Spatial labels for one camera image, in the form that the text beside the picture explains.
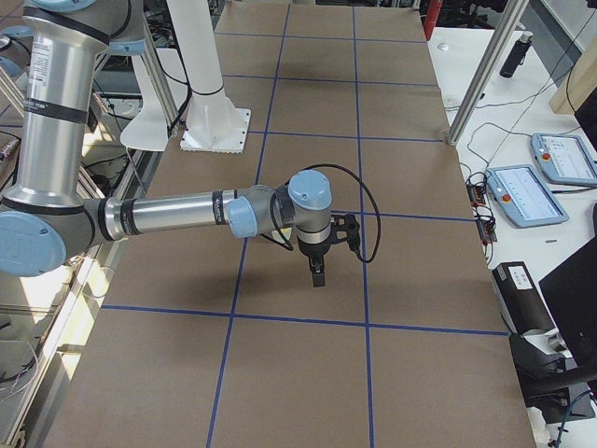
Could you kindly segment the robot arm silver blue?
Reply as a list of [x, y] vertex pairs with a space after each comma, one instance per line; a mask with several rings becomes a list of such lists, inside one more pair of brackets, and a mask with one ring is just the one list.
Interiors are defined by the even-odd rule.
[[139, 1], [27, 1], [33, 32], [15, 183], [1, 198], [1, 269], [38, 276], [89, 248], [131, 235], [226, 225], [238, 238], [291, 228], [316, 287], [332, 243], [331, 187], [307, 168], [270, 189], [158, 199], [85, 199], [76, 190], [92, 83], [101, 56], [150, 53]]

